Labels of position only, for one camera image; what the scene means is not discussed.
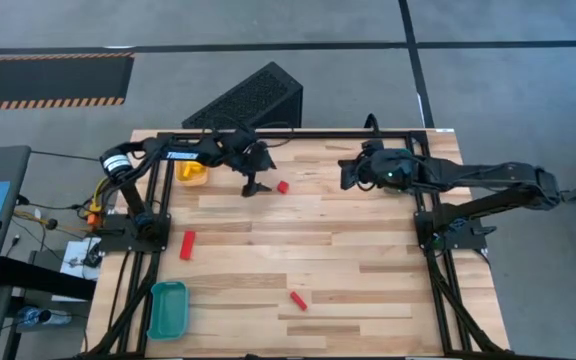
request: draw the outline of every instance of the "concrete floor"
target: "concrete floor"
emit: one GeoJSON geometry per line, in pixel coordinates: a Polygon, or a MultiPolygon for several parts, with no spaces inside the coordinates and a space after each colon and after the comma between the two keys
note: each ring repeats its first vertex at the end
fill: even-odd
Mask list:
{"type": "MultiPolygon", "coordinates": [[[[409,4],[419,41],[576,40],[576,1],[409,4]]],[[[0,47],[404,39],[394,0],[0,0],[0,47]]],[[[456,129],[466,162],[526,161],[576,185],[576,48],[420,56],[436,126],[456,129]]],[[[304,85],[304,127],[358,127],[368,112],[382,127],[421,126],[406,50],[153,53],[137,55],[125,105],[0,111],[0,145],[98,156],[133,129],[178,128],[271,60],[304,85]]],[[[101,175],[95,163],[33,156],[22,193],[71,204],[101,175]]],[[[490,259],[512,348],[576,357],[576,204],[486,223],[499,227],[490,259]]],[[[59,249],[67,239],[48,241],[59,249]]],[[[37,248],[24,237],[12,256],[37,248]]],[[[69,356],[80,344],[79,329],[27,334],[18,358],[69,356]]]]}

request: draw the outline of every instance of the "wooden tabletop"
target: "wooden tabletop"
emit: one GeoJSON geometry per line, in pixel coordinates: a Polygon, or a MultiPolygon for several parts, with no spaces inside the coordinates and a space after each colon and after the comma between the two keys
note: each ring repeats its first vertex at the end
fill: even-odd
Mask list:
{"type": "MultiPolygon", "coordinates": [[[[454,132],[427,131],[433,157],[461,163],[454,132]]],[[[137,130],[132,140],[156,133],[137,130]]],[[[274,191],[242,198],[245,178],[227,167],[210,169],[208,183],[200,187],[184,188],[175,180],[169,208],[173,226],[158,281],[188,286],[189,324],[180,340],[148,341],[146,355],[442,354],[412,221],[413,197],[339,188],[337,160],[355,158],[362,141],[294,139],[271,149],[277,170],[259,173],[257,179],[273,188],[280,180],[288,182],[286,195],[274,191]],[[197,232],[190,261],[179,259],[186,230],[197,232]],[[307,311],[293,303],[291,291],[305,300],[307,311]]],[[[405,147],[401,140],[384,142],[405,147]]],[[[142,195],[147,179],[138,182],[142,195]]],[[[470,198],[467,189],[442,195],[450,203],[470,198]]],[[[454,251],[454,257],[466,308],[493,341],[507,347],[488,266],[472,251],[454,251]]],[[[91,346],[107,329],[122,260],[123,254],[103,260],[87,327],[91,346]]],[[[123,308],[131,264],[129,259],[116,315],[123,308]]],[[[454,315],[446,307],[457,348],[454,315]]],[[[136,347],[140,313],[133,317],[129,350],[136,347]]]]}

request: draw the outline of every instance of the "red wooden block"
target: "red wooden block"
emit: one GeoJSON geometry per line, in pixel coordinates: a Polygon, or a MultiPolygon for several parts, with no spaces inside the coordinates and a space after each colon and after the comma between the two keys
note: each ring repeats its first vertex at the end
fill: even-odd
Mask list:
{"type": "Polygon", "coordinates": [[[192,252],[192,245],[195,243],[195,232],[186,231],[184,234],[184,242],[181,245],[181,253],[179,258],[183,260],[190,260],[190,253],[192,252]]]}
{"type": "Polygon", "coordinates": [[[297,305],[299,305],[301,311],[306,311],[306,309],[308,309],[308,305],[306,305],[304,300],[301,297],[299,297],[299,295],[297,295],[296,292],[294,291],[291,292],[290,297],[292,298],[292,301],[294,301],[297,305]]]}
{"type": "Polygon", "coordinates": [[[288,192],[288,183],[285,181],[280,181],[279,185],[277,185],[277,190],[279,190],[280,193],[285,194],[288,192]]]}

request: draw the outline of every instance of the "black perforated box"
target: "black perforated box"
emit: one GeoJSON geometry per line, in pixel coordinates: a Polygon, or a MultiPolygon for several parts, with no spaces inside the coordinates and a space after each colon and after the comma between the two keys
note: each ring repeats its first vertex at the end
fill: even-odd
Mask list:
{"type": "Polygon", "coordinates": [[[278,122],[300,128],[302,99],[303,86],[279,65],[270,62],[184,120],[181,127],[233,129],[234,119],[255,128],[287,127],[278,122]]]}

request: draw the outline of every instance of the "teal container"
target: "teal container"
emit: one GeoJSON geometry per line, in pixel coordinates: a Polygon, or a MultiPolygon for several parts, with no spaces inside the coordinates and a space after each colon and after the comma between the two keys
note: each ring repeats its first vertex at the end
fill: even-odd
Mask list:
{"type": "Polygon", "coordinates": [[[188,288],[181,281],[156,283],[152,293],[152,315],[148,337],[152,340],[176,340],[188,326],[188,288]]]}

